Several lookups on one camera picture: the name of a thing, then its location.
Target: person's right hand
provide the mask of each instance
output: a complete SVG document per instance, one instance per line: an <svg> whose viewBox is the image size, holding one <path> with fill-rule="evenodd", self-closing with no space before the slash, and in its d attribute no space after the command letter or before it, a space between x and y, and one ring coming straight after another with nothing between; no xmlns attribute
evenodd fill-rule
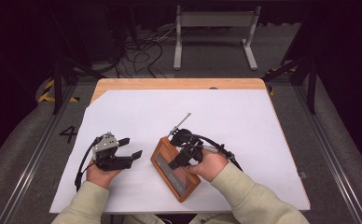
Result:
<svg viewBox="0 0 362 224"><path fill-rule="evenodd" d="M228 164L228 160L221 153L214 153L206 149L202 150L203 160L197 165L189 165L187 171L194 175L200 175L208 182L213 181L216 176Z"/></svg>

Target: black cable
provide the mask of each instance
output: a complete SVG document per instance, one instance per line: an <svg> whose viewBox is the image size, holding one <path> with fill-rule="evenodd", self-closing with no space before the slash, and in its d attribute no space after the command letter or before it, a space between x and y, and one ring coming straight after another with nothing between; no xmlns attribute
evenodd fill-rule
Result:
<svg viewBox="0 0 362 224"><path fill-rule="evenodd" d="M152 47L155 46L155 44L157 44L157 42L152 41L152 40L147 40L147 41L146 41L146 45L145 45L144 47L142 47L141 50L151 49Z"/></svg>
<svg viewBox="0 0 362 224"><path fill-rule="evenodd" d="M128 72L128 68L126 67L125 62L123 62L123 59L122 59L122 64L123 64L123 67L125 67L125 73L126 73L129 77L132 77L132 75L130 75L129 72Z"/></svg>
<svg viewBox="0 0 362 224"><path fill-rule="evenodd" d="M118 70L118 66L115 66L115 71L117 71L117 78L119 78L119 70Z"/></svg>
<svg viewBox="0 0 362 224"><path fill-rule="evenodd" d="M117 65L117 69L118 69L118 73L119 73L122 77L125 77L125 76L123 75L123 72L122 72L122 70L120 69L119 65Z"/></svg>
<svg viewBox="0 0 362 224"><path fill-rule="evenodd" d="M123 77L132 78L131 75L125 75L125 74L122 72L122 70L120 69L120 67L119 67L118 69L119 69L120 74L121 74Z"/></svg>
<svg viewBox="0 0 362 224"><path fill-rule="evenodd" d="M98 143L98 140L100 140L100 138L96 137L94 139L94 141L91 143L91 145L88 147L88 150L86 150L86 153L82 159L82 162L81 164L79 165L79 169L78 169L78 173L77 173L77 176L76 176L76 181L74 182L75 186L77 187L77 192L79 191L79 188L81 187L81 182L82 182L82 176L83 176L83 173L85 172L85 170L82 172L82 167L83 167L83 164L85 163L85 160L86 158L88 157L89 155L89 152L91 151L91 148L96 145Z"/></svg>
<svg viewBox="0 0 362 224"><path fill-rule="evenodd" d="M191 136L191 137L197 137L197 138L200 138L204 141L206 141L207 143L209 143L210 145L212 145L213 147L215 147L216 149L218 149L219 152L221 152L222 154L224 154L228 160L231 161L231 163L233 163L237 168L239 168L239 170L243 170L242 167L239 165L239 163L236 161L236 159L234 158L234 155L233 153L231 153L230 151L227 151L225 148L224 148L224 145L220 145L218 143L216 143L215 141L207 138L207 137L204 137L204 136L201 136L201 135L197 135L197 134L185 134L186 136Z"/></svg>
<svg viewBox="0 0 362 224"><path fill-rule="evenodd" d="M147 56L147 58L146 58L146 60L144 60L144 61L137 62L136 59L137 59L137 57L138 57L139 55L141 55L141 54L145 54L145 55ZM150 57L149 57L149 54L147 54L146 52L141 52L141 53L138 53L138 54L134 55L134 60L132 61L133 67L134 67L134 72L135 72L135 73L138 73L139 71L143 70L143 69L140 69L140 70L137 71L137 69L135 68L135 64L136 64L136 63L145 63L145 62L147 62L147 61L149 60L149 58L150 58Z"/></svg>
<svg viewBox="0 0 362 224"><path fill-rule="evenodd" d="M95 164L96 164L96 161L93 161L92 164L89 164L89 165L85 168L85 170L83 170L82 174L85 173L85 171L88 170L89 167L91 167L92 165L95 165Z"/></svg>
<svg viewBox="0 0 362 224"><path fill-rule="evenodd" d="M163 48L161 47L161 45L160 45L158 42L156 42L156 44L157 44L158 47L160 48L160 55L159 55L152 63L150 63L150 64L148 65L148 71L149 71L149 73L150 73L154 78L156 78L156 76L155 76L154 73L151 71L151 66L152 66L152 64L154 64L154 62L156 62L156 61L161 57L161 55L162 55L162 53L163 53Z"/></svg>
<svg viewBox="0 0 362 224"><path fill-rule="evenodd" d="M138 57L139 55L141 55L141 54L145 54L145 55L146 55L146 59L145 59L145 60L142 60L142 61L137 61L137 57ZM131 62L131 63L145 63L145 62L147 62L147 61L149 60L149 54L146 53L146 52L140 52L140 53L134 55L133 61L129 59L129 56L126 57L126 60L129 61L129 62Z"/></svg>
<svg viewBox="0 0 362 224"><path fill-rule="evenodd" d="M165 76L160 70L156 69L156 68L152 68L153 70L157 71L159 74L161 74L163 77L167 78L167 76Z"/></svg>

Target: forearm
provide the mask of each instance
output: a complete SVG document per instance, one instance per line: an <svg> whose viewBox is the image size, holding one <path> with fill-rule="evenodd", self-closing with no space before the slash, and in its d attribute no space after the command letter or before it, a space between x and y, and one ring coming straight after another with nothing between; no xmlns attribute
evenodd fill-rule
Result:
<svg viewBox="0 0 362 224"><path fill-rule="evenodd" d="M280 201L231 163L211 184L224 195L241 223L308 223L295 207Z"/></svg>
<svg viewBox="0 0 362 224"><path fill-rule="evenodd" d="M108 198L108 190L86 181L73 201L52 223L100 223Z"/></svg>

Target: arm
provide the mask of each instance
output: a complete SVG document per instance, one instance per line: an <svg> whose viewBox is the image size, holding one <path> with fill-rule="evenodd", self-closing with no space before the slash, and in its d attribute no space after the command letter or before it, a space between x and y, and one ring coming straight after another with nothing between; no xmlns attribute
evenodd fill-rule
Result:
<svg viewBox="0 0 362 224"><path fill-rule="evenodd" d="M270 189L255 183L222 155L203 151L203 161L188 166L221 192L241 223L308 223L295 207L282 202Z"/></svg>
<svg viewBox="0 0 362 224"><path fill-rule="evenodd" d="M52 223L97 223L108 198L108 187L120 171L102 171L96 165L87 170L85 181L70 205L56 216Z"/></svg>

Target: number 4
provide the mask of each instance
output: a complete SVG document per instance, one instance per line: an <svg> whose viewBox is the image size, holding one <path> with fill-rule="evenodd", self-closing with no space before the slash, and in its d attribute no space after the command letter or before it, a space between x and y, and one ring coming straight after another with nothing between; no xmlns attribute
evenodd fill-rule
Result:
<svg viewBox="0 0 362 224"><path fill-rule="evenodd" d="M78 133L74 133L74 130L76 129L76 127L74 127L74 126L70 126L70 127L68 127L68 129L66 129L66 130L64 130L64 131L62 131L61 133L60 133L60 135L68 135L68 141L67 141L67 144L70 144L70 142L71 142L71 139L73 138L73 136L74 135L77 135Z"/></svg>

